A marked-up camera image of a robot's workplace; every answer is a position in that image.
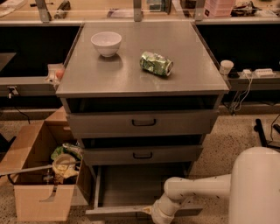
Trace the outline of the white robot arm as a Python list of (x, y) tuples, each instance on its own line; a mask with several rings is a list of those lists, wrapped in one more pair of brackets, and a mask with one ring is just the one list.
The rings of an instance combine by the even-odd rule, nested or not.
[(236, 158), (229, 174), (168, 178), (162, 196), (143, 211), (155, 224), (171, 224), (189, 196), (229, 198), (228, 224), (280, 224), (280, 152), (253, 147)]

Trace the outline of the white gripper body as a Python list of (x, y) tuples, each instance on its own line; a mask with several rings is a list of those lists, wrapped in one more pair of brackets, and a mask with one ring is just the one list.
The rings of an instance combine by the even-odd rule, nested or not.
[(165, 193), (151, 206), (150, 216), (155, 224), (171, 224), (175, 213), (186, 203), (185, 199), (170, 199)]

